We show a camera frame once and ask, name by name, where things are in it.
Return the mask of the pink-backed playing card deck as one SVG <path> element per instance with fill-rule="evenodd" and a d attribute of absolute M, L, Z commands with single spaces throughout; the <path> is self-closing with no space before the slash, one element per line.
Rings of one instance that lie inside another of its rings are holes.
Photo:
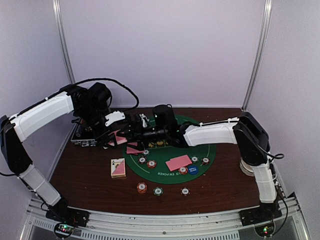
<path fill-rule="evenodd" d="M 124 144 L 127 142 L 127 139 L 125 137 L 122 137 L 122 136 L 118 136 L 117 133 L 119 132 L 119 130 L 116 130 L 116 131 L 113 131 L 111 132 L 108 136 L 110 138 L 110 142 L 108 143 L 109 145 L 112 145 L 114 146 L 115 143 L 114 143 L 114 140 L 113 140 L 113 137 L 115 138 L 115 141 L 118 145 L 121 145 L 121 144 Z"/>

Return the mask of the dealt pink-backed card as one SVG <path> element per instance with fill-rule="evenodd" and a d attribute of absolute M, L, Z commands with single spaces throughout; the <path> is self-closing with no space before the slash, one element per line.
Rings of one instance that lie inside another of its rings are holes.
<path fill-rule="evenodd" d="M 126 147 L 126 153 L 128 155 L 138 155 L 138 154 L 142 154 L 143 152 L 144 150 L 137 150 L 129 146 Z"/>

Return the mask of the red five chip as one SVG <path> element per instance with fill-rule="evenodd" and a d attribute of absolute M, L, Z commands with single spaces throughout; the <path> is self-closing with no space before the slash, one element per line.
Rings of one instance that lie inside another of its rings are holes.
<path fill-rule="evenodd" d="M 149 160 L 147 163 L 147 167 L 153 169 L 157 166 L 157 162 L 155 160 Z"/>
<path fill-rule="evenodd" d="M 183 167 L 180 167 L 178 171 L 181 175 L 186 175 L 188 173 L 188 168 L 183 166 Z"/>

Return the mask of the dealt card bottom seat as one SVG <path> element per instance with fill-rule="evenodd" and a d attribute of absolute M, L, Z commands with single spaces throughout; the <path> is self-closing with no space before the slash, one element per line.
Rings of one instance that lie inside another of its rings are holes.
<path fill-rule="evenodd" d="M 170 160 L 170 163 L 175 166 L 187 166 L 192 163 L 188 155 L 182 155 Z"/>

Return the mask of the orange poker chip stack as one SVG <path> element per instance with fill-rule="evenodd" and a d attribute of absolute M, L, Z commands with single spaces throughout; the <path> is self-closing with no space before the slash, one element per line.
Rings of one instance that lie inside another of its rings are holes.
<path fill-rule="evenodd" d="M 137 188 L 137 192 L 140 194 L 144 194 L 148 189 L 147 184 L 144 182 L 138 183 L 136 188 Z"/>

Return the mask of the green poker chip stack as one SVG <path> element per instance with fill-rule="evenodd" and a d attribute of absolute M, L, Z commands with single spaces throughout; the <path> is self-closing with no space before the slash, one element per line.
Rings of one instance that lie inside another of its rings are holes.
<path fill-rule="evenodd" d="M 154 194 L 155 196 L 161 196 L 163 193 L 164 193 L 164 190 L 163 190 L 161 187 L 159 187 L 159 186 L 157 186 L 157 187 L 155 187 L 155 188 L 153 189 L 153 194 Z"/>

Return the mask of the blue small blind button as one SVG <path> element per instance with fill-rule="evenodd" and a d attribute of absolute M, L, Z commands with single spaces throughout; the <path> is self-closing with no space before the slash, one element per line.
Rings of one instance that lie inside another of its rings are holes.
<path fill-rule="evenodd" d="M 187 169 L 190 175 L 197 175 L 199 173 L 199 168 L 195 165 L 190 165 Z"/>

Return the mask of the brown poker chip stack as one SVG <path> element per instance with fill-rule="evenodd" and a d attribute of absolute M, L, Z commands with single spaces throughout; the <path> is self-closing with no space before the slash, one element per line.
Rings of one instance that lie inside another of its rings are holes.
<path fill-rule="evenodd" d="M 190 194 L 190 190 L 189 188 L 187 187 L 183 187 L 181 190 L 180 190 L 180 193 L 183 195 L 183 196 L 188 196 Z"/>

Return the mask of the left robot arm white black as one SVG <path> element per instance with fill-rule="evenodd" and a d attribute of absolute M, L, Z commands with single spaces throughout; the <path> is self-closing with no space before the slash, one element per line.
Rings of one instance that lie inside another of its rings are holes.
<path fill-rule="evenodd" d="M 70 84 L 20 113 L 0 119 L 0 148 L 9 169 L 39 196 L 59 222 L 74 225 L 81 216 L 68 207 L 68 201 L 35 167 L 23 142 L 53 120 L 73 113 L 92 129 L 97 144 L 107 144 L 114 140 L 110 137 L 111 125 L 125 118 L 123 112 L 111 112 L 110 99 L 111 93 L 102 83 L 90 88 Z"/>

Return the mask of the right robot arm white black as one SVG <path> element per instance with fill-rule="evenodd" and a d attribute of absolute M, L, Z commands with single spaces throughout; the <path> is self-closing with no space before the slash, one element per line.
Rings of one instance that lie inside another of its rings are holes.
<path fill-rule="evenodd" d="M 240 211 L 242 225 L 273 221 L 282 216 L 273 162 L 283 159 L 284 154 L 271 154 L 268 133 L 249 112 L 211 123 L 185 121 L 181 124 L 167 105 L 154 107 L 152 114 L 154 125 L 150 125 L 144 115 L 136 114 L 118 136 L 126 138 L 128 142 L 137 142 L 140 147 L 162 140 L 176 148 L 209 144 L 237 145 L 242 167 L 251 168 L 259 192 L 259 206 Z"/>

